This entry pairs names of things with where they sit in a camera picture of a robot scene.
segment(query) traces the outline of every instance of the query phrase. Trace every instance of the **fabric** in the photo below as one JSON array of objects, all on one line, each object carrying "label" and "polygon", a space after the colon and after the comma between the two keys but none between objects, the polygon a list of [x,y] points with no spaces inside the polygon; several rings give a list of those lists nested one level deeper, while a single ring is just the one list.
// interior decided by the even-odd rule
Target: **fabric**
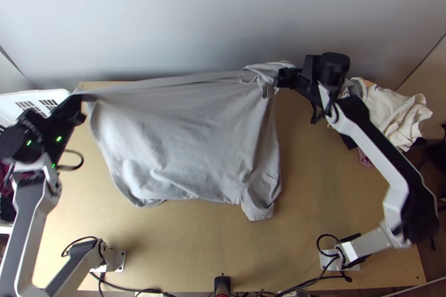
[{"label": "fabric", "polygon": [[362,165],[369,168],[374,167],[372,161],[369,160],[366,154],[359,147],[358,147],[358,154],[359,154],[359,161]]},{"label": "fabric", "polygon": [[90,128],[114,183],[136,206],[201,198],[273,215],[280,193],[273,77],[286,62],[138,81],[91,95]]},{"label": "fabric", "polygon": [[342,96],[360,96],[369,109],[370,121],[394,146],[406,152],[418,137],[423,136],[423,121],[432,116],[423,94],[403,96],[361,77],[353,77],[350,81],[351,85]]}]

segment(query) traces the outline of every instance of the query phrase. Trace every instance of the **pink cloth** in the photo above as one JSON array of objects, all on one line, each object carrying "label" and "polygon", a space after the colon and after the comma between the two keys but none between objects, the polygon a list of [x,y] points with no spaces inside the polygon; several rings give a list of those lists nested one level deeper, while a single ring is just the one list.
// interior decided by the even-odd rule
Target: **pink cloth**
[{"label": "pink cloth", "polygon": [[366,154],[358,147],[358,153],[359,153],[359,161],[365,166],[365,167],[374,167],[372,164],[372,161],[369,160],[369,158],[366,156]]}]

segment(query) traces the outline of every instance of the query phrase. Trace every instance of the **maroon cloth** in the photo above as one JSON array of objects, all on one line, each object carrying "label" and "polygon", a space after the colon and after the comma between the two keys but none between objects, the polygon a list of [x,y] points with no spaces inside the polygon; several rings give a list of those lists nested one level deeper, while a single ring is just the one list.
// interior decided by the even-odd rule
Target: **maroon cloth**
[{"label": "maroon cloth", "polygon": [[369,160],[369,158],[366,156],[366,154],[358,147],[358,153],[359,153],[359,161],[365,166],[365,167],[374,167],[372,164],[372,161]]},{"label": "maroon cloth", "polygon": [[14,192],[12,189],[11,181],[4,182],[4,178],[8,174],[9,165],[0,163],[0,193],[2,196],[8,197]]}]

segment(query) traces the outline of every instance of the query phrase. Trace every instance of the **ventilation grille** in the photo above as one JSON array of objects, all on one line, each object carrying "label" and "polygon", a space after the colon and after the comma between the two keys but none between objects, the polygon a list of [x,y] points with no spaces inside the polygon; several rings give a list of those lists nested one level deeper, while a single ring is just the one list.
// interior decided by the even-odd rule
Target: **ventilation grille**
[{"label": "ventilation grille", "polygon": [[53,111],[58,106],[55,100],[39,100],[49,111]]},{"label": "ventilation grille", "polygon": [[16,104],[22,109],[22,110],[28,110],[31,109],[32,111],[38,113],[42,117],[46,118],[45,113],[42,112],[42,110],[39,109],[38,106],[35,106],[33,102],[31,101],[21,101],[16,102]]}]

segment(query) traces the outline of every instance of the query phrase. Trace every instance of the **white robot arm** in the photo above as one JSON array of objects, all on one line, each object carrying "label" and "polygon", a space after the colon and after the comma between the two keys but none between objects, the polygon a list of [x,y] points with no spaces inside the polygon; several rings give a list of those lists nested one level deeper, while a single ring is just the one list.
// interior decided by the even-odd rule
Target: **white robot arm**
[{"label": "white robot arm", "polygon": [[[384,220],[364,234],[338,240],[321,250],[321,268],[341,271],[364,262],[384,249],[407,248],[439,228],[435,196],[414,166],[370,122],[369,110],[358,96],[337,99],[350,59],[338,53],[307,56],[304,69],[281,69],[275,84],[294,89],[313,106],[311,123],[325,117],[339,133],[353,139],[389,183],[383,200]],[[323,111],[317,114],[317,107]]]}]

